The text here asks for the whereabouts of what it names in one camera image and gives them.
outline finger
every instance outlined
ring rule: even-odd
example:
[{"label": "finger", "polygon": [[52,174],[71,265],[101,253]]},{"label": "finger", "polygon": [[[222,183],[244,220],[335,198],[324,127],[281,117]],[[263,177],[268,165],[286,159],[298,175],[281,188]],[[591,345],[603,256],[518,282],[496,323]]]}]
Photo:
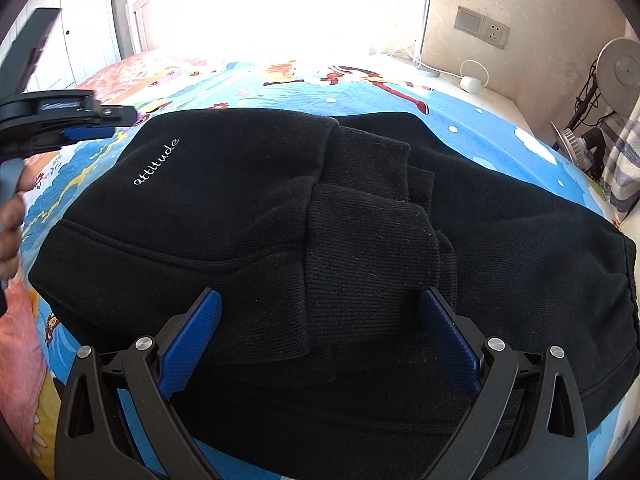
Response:
[{"label": "finger", "polygon": [[20,180],[18,181],[18,191],[31,191],[36,187],[36,171],[29,166],[25,166],[22,170]]},{"label": "finger", "polygon": [[10,260],[18,254],[21,241],[22,231],[20,229],[2,231],[0,233],[0,262]]},{"label": "finger", "polygon": [[10,280],[18,273],[18,267],[20,266],[20,257],[14,256],[6,262],[0,262],[0,279]]},{"label": "finger", "polygon": [[24,222],[24,202],[18,195],[0,207],[0,224],[6,230],[18,228]]}]

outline bed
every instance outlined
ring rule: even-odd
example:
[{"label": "bed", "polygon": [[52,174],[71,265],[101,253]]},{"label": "bed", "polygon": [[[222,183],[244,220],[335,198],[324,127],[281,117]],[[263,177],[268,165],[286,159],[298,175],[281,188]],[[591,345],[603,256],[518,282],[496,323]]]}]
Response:
[{"label": "bed", "polygon": [[[7,290],[9,312],[0,323],[0,408],[36,464],[50,477],[60,400],[79,347],[49,305],[30,287],[28,272],[38,249],[66,208],[107,171],[151,117],[187,108],[287,108],[313,114],[343,115],[379,111],[415,114],[453,149],[486,168],[543,187],[612,221],[600,189],[526,129],[476,104],[425,84],[425,78],[396,78],[351,65],[313,66],[228,62],[143,52],[107,67],[82,87],[110,103],[134,105],[138,122],[110,139],[67,146],[30,160],[37,186],[25,194],[23,268]],[[640,381],[589,436],[590,478],[594,478],[624,441],[638,415]],[[148,466],[160,469],[129,399],[123,405]],[[280,476],[225,456],[202,445],[229,480],[279,480]]]}]

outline wall outlet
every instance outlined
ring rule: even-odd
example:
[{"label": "wall outlet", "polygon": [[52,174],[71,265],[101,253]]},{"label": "wall outlet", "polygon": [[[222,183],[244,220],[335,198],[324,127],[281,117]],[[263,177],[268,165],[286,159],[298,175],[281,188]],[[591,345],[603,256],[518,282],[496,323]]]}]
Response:
[{"label": "wall outlet", "polygon": [[504,46],[507,44],[509,30],[509,27],[506,25],[496,22],[489,17],[485,17],[482,22],[480,39],[493,46],[504,49]]},{"label": "wall outlet", "polygon": [[493,46],[504,49],[509,36],[509,27],[503,23],[496,22],[484,14],[475,12],[465,7],[458,7],[456,24],[454,28],[462,30],[479,40],[486,41]]}]

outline white cable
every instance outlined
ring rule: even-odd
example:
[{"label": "white cable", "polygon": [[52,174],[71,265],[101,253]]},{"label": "white cable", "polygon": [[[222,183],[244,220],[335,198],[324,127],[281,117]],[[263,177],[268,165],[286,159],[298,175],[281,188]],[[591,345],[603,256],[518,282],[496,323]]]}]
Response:
[{"label": "white cable", "polygon": [[[414,51],[415,51],[415,43],[410,44],[409,46],[413,46]],[[434,72],[440,72],[443,74],[447,74],[453,77],[457,77],[458,79],[462,79],[464,76],[462,75],[462,69],[464,68],[464,66],[466,65],[466,63],[476,63],[477,65],[481,66],[485,73],[486,73],[486,82],[482,85],[483,87],[487,86],[489,84],[489,71],[486,69],[486,67],[480,63],[479,61],[476,61],[475,59],[467,59],[465,60],[462,65],[460,65],[460,75],[458,74],[454,74],[453,72],[447,72],[446,70],[442,70],[440,68],[434,68],[433,66],[429,66],[426,63],[422,62],[422,56],[420,54],[420,52],[417,53],[417,56],[414,57],[414,54],[412,54],[411,52],[409,52],[407,50],[407,45],[398,45],[396,46],[393,50],[391,50],[391,52],[389,52],[387,55],[389,57],[393,56],[394,54],[396,54],[396,52],[400,51],[400,50],[404,50],[405,54],[407,54],[407,56],[409,56],[410,59],[413,60],[414,63],[417,63],[420,66],[423,66],[425,68],[428,68],[429,70],[433,70]]]},{"label": "white cable", "polygon": [[461,78],[463,77],[463,75],[462,75],[462,68],[463,68],[463,66],[465,66],[467,63],[475,63],[476,65],[479,65],[479,66],[481,66],[481,67],[484,69],[484,71],[486,72],[486,83],[484,83],[482,86],[483,86],[483,87],[487,86],[487,85],[489,84],[489,71],[486,69],[486,67],[485,67],[482,63],[480,63],[480,62],[476,61],[475,59],[467,59],[466,61],[463,61],[462,65],[460,65],[460,77],[461,77]]},{"label": "white cable", "polygon": [[461,75],[454,74],[453,72],[447,72],[446,70],[442,70],[440,68],[434,68],[433,66],[429,66],[427,64],[424,64],[421,61],[418,61],[418,64],[423,66],[423,67],[425,67],[425,68],[428,68],[429,70],[433,70],[434,72],[440,72],[440,73],[443,73],[443,74],[452,75],[453,77],[457,77],[458,79],[462,79]]},{"label": "white cable", "polygon": [[[415,43],[410,44],[409,46],[413,46],[415,49]],[[409,56],[409,58],[417,63],[418,65],[421,65],[425,68],[428,68],[429,70],[433,70],[434,72],[441,72],[443,74],[447,74],[447,75],[452,75],[453,77],[457,77],[458,79],[462,79],[461,75],[458,74],[454,74],[453,72],[447,72],[446,70],[441,70],[439,68],[434,68],[433,66],[429,66],[427,64],[424,64],[422,62],[422,56],[420,55],[420,53],[418,52],[418,55],[416,57],[414,57],[414,54],[412,54],[411,52],[409,52],[407,49],[407,45],[398,45],[396,46],[394,49],[391,50],[391,52],[389,52],[387,55],[389,57],[392,57],[396,52],[398,52],[399,50],[404,50],[404,52],[407,54],[407,56]]]}]

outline white door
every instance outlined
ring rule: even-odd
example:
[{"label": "white door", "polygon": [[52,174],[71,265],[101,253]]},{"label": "white door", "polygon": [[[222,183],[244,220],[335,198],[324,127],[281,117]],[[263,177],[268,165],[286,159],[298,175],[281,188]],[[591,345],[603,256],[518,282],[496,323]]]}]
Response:
[{"label": "white door", "polygon": [[61,0],[62,25],[78,84],[120,61],[111,0]]},{"label": "white door", "polygon": [[[60,0],[29,0],[15,20],[0,46],[0,60],[4,60],[11,44],[37,7],[59,7]],[[36,71],[31,76],[27,91],[60,90],[75,86],[71,63],[66,53],[65,36],[60,17],[56,20],[44,47]]]}]

